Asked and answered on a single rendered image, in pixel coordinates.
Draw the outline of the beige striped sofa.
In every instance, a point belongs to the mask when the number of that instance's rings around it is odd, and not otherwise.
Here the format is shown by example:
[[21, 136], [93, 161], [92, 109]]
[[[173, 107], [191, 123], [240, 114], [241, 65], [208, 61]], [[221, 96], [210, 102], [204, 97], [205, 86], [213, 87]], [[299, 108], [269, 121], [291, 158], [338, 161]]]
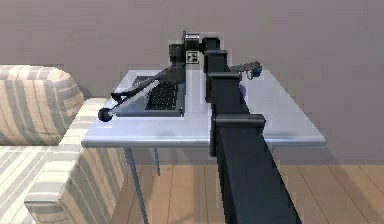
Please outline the beige striped sofa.
[[127, 165], [81, 141], [105, 104], [55, 67], [0, 65], [0, 224], [111, 224]]

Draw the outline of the silver metal table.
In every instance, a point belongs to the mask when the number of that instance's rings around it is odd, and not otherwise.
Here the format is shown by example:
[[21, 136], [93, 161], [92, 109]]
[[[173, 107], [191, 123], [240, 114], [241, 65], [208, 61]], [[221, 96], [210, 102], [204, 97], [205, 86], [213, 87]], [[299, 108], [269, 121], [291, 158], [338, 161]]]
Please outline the silver metal table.
[[[324, 136], [268, 70], [259, 78], [243, 79], [245, 102], [252, 113], [261, 113], [267, 124], [264, 137], [271, 149], [279, 147], [323, 147]], [[139, 97], [109, 122], [95, 121], [82, 139], [85, 148], [159, 148], [174, 164], [208, 164], [210, 105], [205, 102], [205, 74], [186, 73], [185, 112], [174, 117], [144, 116], [145, 100]]]

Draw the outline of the grey open laptop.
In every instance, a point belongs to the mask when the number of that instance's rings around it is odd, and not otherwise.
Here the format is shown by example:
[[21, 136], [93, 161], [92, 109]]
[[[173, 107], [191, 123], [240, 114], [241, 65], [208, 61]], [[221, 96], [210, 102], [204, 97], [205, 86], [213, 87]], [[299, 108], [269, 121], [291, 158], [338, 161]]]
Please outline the grey open laptop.
[[182, 117], [185, 84], [163, 81], [135, 102], [123, 106], [118, 117]]

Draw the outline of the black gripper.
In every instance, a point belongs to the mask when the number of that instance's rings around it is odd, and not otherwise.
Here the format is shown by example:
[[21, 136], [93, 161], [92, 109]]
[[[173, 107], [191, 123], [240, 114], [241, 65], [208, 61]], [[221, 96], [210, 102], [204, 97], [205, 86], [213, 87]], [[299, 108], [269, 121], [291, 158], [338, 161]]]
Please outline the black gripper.
[[113, 92], [111, 97], [117, 102], [112, 108], [101, 108], [98, 112], [98, 119], [102, 122], [109, 122], [112, 117], [120, 112], [125, 106], [137, 101], [140, 97], [145, 96], [153, 88], [157, 87], [162, 81], [174, 81], [178, 84], [185, 81], [185, 49], [183, 44], [171, 44], [169, 46], [169, 57], [171, 65], [163, 69], [155, 76], [151, 76], [139, 83], [134, 84], [128, 90], [116, 93]]

